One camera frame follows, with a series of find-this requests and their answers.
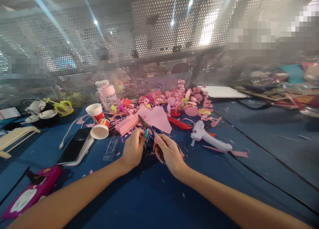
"red and white paper cup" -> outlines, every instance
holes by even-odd
[[[102,106],[99,103],[89,105],[85,110],[94,119],[95,122],[98,122],[100,119],[105,118]]]
[[[95,139],[105,139],[109,135],[110,122],[103,118],[91,129],[90,134]]]

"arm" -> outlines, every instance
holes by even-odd
[[[311,228],[282,211],[191,169],[183,161],[176,143],[166,135],[156,135],[155,143],[162,149],[167,167],[174,177],[202,194],[243,229]]]
[[[136,167],[142,158],[145,138],[136,129],[126,140],[123,155],[115,162],[81,178],[41,200],[8,228],[63,228],[77,213],[120,176]]]

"hand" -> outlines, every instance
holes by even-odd
[[[189,167],[180,155],[175,141],[164,134],[158,135],[155,133],[155,143],[158,144],[163,151],[165,163],[172,175],[180,179]]]
[[[126,140],[123,155],[118,160],[123,164],[128,172],[140,163],[144,142],[144,131],[139,128],[136,128],[131,136]]]

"ruler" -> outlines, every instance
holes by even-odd
[[[105,155],[103,156],[104,161],[112,161],[114,160],[114,156],[117,151],[117,147],[119,146],[119,140],[113,139],[109,142],[109,144],[106,147]]]

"wrist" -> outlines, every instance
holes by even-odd
[[[187,179],[189,178],[189,175],[193,169],[191,169],[189,166],[185,165],[185,168],[182,170],[179,170],[179,172],[174,174],[174,177],[177,178],[182,183],[185,183]]]
[[[127,174],[128,172],[130,172],[132,170],[131,167],[129,167],[122,159],[122,157],[120,157],[118,160],[116,160],[114,163],[116,163],[118,165],[118,168],[121,172],[122,175]]]

